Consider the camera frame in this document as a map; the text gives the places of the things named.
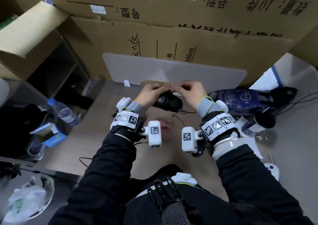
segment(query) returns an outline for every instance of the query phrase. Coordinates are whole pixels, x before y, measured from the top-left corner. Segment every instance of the black printed line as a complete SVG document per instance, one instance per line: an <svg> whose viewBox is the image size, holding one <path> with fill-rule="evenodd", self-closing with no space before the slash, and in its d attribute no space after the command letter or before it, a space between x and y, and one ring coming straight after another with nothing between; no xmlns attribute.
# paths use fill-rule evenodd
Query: black printed line
<svg viewBox="0 0 318 225"><path fill-rule="evenodd" d="M141 56L140 45L139 45L139 38L138 38L138 47L139 47L139 56Z"/></svg>
<svg viewBox="0 0 318 225"><path fill-rule="evenodd" d="M176 58L176 51L177 51L177 43L176 43L175 55L173 56L173 60Z"/></svg>
<svg viewBox="0 0 318 225"><path fill-rule="evenodd" d="M193 57L194 57L194 54L196 53L196 50L197 50L197 45L196 45L196 48L194 49L194 53L193 53L191 62L193 61Z"/></svg>
<svg viewBox="0 0 318 225"><path fill-rule="evenodd" d="M89 5L96 5L96 6L104 6L104 7L111 7L111 8L114 7L114 6L111 6L111 5L102 5L102 4L87 3L87 2L75 2L75 1L67 1L67 2L74 2L74 3L81 3L81 4L89 4Z"/></svg>

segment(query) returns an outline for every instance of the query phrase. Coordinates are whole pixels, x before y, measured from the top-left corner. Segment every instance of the human hand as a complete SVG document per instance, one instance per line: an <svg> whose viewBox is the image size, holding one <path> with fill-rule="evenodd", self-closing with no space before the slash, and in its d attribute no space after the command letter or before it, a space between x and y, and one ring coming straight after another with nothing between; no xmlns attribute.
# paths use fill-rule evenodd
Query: human hand
<svg viewBox="0 0 318 225"><path fill-rule="evenodd" d="M201 82L198 81L184 80L179 84L173 84L171 87L173 91L185 97L188 104L195 110L197 110L203 97L207 96Z"/></svg>
<svg viewBox="0 0 318 225"><path fill-rule="evenodd" d="M169 89L170 85L163 85L162 83L147 84L134 101L139 103L143 108L148 109L157 101L159 95Z"/></svg>

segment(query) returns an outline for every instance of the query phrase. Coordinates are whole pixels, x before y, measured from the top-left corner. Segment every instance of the water bottle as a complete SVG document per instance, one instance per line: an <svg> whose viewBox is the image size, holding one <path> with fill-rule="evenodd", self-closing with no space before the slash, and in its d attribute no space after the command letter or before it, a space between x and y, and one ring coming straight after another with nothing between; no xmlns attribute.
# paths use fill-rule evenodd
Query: water bottle
<svg viewBox="0 0 318 225"><path fill-rule="evenodd" d="M81 119L65 104L56 101L56 99L48 99L47 103L52 106L59 118L68 123L70 126L77 126Z"/></svg>

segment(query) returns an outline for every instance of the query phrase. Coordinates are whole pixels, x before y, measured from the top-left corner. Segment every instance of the black pants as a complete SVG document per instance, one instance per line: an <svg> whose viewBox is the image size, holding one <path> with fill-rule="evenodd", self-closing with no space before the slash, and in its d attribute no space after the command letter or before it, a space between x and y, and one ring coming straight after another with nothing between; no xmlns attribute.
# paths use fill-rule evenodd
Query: black pants
<svg viewBox="0 0 318 225"><path fill-rule="evenodd" d="M162 167L159 171L153 174L151 177L145 180L139 180L135 178L130 178L128 181L127 189L127 202L137 196L142 191L146 190L148 187L151 187L155 184L155 181L164 182L168 178L176 175L177 172L183 172L180 167L175 164L170 164L165 167Z"/></svg>

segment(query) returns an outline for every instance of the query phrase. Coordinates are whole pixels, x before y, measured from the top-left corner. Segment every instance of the wooden desk surface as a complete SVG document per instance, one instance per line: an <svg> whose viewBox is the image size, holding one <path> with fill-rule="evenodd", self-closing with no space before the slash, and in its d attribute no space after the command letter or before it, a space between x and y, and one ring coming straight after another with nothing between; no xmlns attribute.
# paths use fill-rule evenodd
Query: wooden desk surface
<svg viewBox="0 0 318 225"><path fill-rule="evenodd" d="M94 101L82 123L75 127L67 139L52 148L47 148L38 166L76 175L83 175L86 167L79 157L92 158L101 147L102 141L109 132L113 121L112 114L116 104L122 97L135 98L140 92L140 86L125 87L123 84L107 81L99 96ZM184 110L193 110L184 102ZM163 119L173 125L173 138L162 142L160 148L150 148L148 144L137 145L137 157L133 163L131 177L146 179L168 164L178 165L185 173L192 174L198 183L219 197L227 200L227 195L218 176L215 161L208 151L203 156L195 158L181 149L181 130L183 124L172 112L166 112L151 107L147 111L147 120ZM201 119L197 114L178 114L185 126L199 129ZM258 146L265 162L272 162L268 146ZM83 160L87 165L90 160Z"/></svg>

